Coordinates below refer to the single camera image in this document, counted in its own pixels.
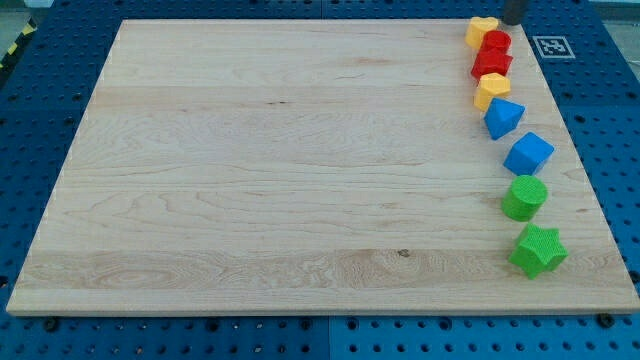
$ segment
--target wooden board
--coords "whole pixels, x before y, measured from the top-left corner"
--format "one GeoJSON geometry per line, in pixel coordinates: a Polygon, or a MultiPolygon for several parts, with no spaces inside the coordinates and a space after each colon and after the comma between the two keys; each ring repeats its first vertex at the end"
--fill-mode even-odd
{"type": "Polygon", "coordinates": [[[466,21],[124,21],[37,230],[14,315],[633,312],[638,297],[520,27],[517,131],[472,106],[466,21]],[[511,145],[557,149],[528,280],[511,145]]]}

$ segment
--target blue block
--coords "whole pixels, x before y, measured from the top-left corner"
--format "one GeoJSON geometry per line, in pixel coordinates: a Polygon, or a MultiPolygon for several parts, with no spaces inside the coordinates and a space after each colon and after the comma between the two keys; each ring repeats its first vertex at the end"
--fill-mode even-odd
{"type": "Polygon", "coordinates": [[[498,140],[518,126],[524,106],[494,97],[484,116],[492,140],[498,140]]]}
{"type": "Polygon", "coordinates": [[[516,175],[534,175],[542,169],[554,150],[553,145],[529,132],[513,144],[504,166],[516,175]]]}

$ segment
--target red block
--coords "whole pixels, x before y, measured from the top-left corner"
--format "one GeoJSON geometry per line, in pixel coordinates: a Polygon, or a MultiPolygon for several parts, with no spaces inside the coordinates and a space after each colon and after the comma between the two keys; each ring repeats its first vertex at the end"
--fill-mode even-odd
{"type": "Polygon", "coordinates": [[[488,31],[482,39],[482,45],[480,45],[480,52],[496,49],[499,52],[506,54],[511,46],[511,37],[504,31],[492,30],[488,31]]]}
{"type": "Polygon", "coordinates": [[[498,50],[481,51],[476,56],[476,62],[471,69],[471,75],[480,81],[482,75],[498,73],[507,76],[513,57],[503,54],[498,50]]]}

